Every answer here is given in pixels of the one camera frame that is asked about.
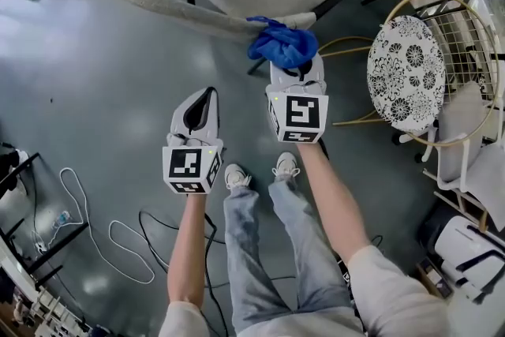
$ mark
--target floral cushion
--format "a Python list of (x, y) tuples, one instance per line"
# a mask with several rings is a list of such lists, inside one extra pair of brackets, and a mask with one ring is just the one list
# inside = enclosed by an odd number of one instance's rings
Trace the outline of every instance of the floral cushion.
[(388, 21), (368, 54), (367, 82), (379, 115), (405, 132), (426, 129), (440, 112), (445, 89), (442, 52), (421, 20)]

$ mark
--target t-shirt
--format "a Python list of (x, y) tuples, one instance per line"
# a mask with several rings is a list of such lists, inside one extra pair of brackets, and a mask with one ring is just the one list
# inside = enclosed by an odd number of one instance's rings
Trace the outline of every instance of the t-shirt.
[[(449, 335), (447, 308), (415, 279), (373, 246), (355, 253), (347, 266), (363, 325), (370, 336), (435, 337)], [(361, 322), (351, 308), (295, 313), (254, 324), (238, 337), (362, 337)], [(198, 308), (171, 302), (159, 337), (209, 337)]]

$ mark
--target shoelace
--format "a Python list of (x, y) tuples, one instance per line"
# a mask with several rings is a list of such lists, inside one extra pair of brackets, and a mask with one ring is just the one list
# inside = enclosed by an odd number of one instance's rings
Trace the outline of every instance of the shoelace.
[(251, 182), (251, 176), (245, 176), (244, 178), (240, 176), (239, 174), (236, 174), (236, 176), (231, 178), (231, 181), (226, 184), (226, 187), (228, 189), (232, 189), (233, 187), (247, 187), (249, 186), (249, 183)]
[(300, 174), (300, 169), (298, 167), (295, 167), (292, 170), (285, 170), (282, 172), (279, 172), (275, 167), (272, 167), (271, 172), (274, 174), (274, 176), (281, 176), (281, 175), (289, 175), (293, 177), (297, 177)]

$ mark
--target white device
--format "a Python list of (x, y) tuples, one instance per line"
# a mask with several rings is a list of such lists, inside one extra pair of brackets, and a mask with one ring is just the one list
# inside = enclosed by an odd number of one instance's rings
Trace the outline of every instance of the white device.
[(449, 261), (443, 261), (441, 270), (449, 278), (449, 280), (456, 285), (456, 287), (461, 288), (469, 300), (474, 301), (483, 294), (481, 290), (477, 289), (468, 279), (466, 279), (462, 272), (454, 268)]
[(296, 69), (281, 69), (270, 62), (270, 78), (268, 113), (277, 139), (316, 143), (324, 133), (328, 109), (323, 59), (316, 54)]
[(163, 180), (178, 194), (208, 194), (223, 160), (218, 94), (204, 88), (174, 112), (163, 148)]
[(452, 218), (435, 244), (436, 253), (446, 260), (446, 269), (454, 268), (475, 288), (488, 293), (505, 268), (505, 244), (462, 216)]

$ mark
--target metal wire rack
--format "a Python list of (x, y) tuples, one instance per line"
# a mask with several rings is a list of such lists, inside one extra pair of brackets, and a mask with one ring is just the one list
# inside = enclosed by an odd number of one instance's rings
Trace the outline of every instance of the metal wire rack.
[[(410, 9), (413, 0), (401, 1), (389, 14), (386, 23)], [(465, 137), (450, 142), (433, 143), (413, 133), (409, 135), (429, 146), (452, 146), (460, 144), (476, 134), (492, 113), (499, 89), (499, 59), (493, 39), (481, 17), (462, 0), (438, 0), (432, 5), (418, 9), (415, 16), (423, 20), (435, 36), (446, 68), (446, 83), (443, 104), (450, 104), (463, 114), (474, 114), (475, 110), (465, 104), (458, 93), (469, 82), (480, 86), (482, 103), (488, 112), (481, 123)]]

